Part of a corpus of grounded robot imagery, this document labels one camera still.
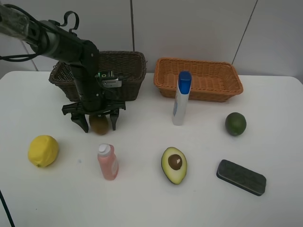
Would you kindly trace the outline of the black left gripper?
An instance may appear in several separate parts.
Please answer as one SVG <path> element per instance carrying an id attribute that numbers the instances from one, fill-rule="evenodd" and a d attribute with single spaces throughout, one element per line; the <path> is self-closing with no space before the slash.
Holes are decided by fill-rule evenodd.
<path id="1" fill-rule="evenodd" d="M 125 101 L 111 100 L 99 95 L 93 99 L 82 98 L 79 102 L 64 105 L 62 113 L 64 115 L 71 114 L 71 121 L 80 126 L 85 133 L 88 133 L 89 126 L 85 115 L 109 114 L 112 129 L 115 131 L 120 109 L 126 110 Z"/>

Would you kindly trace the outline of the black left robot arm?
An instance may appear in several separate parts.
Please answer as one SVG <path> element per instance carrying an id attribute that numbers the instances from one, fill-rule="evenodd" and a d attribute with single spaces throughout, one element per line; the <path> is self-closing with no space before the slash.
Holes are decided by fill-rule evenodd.
<path id="1" fill-rule="evenodd" d="M 54 20 L 38 21 L 23 9 L 4 4 L 0 6 L 0 32 L 28 43 L 33 54 L 2 56 L 1 60 L 9 62 L 28 61 L 42 55 L 67 64 L 72 73 L 80 101 L 64 105 L 63 114 L 71 114 L 71 120 L 85 132 L 89 126 L 86 115 L 109 115 L 113 130 L 119 111 L 126 109 L 124 101 L 115 101 L 106 96 L 105 91 L 121 87 L 123 76 L 112 71 L 100 71 L 99 50 L 89 40 L 77 37 L 75 30 L 79 26 L 79 17 L 69 31 L 62 27 L 68 24 L 68 16 L 73 11 L 64 14 L 64 23 Z"/>

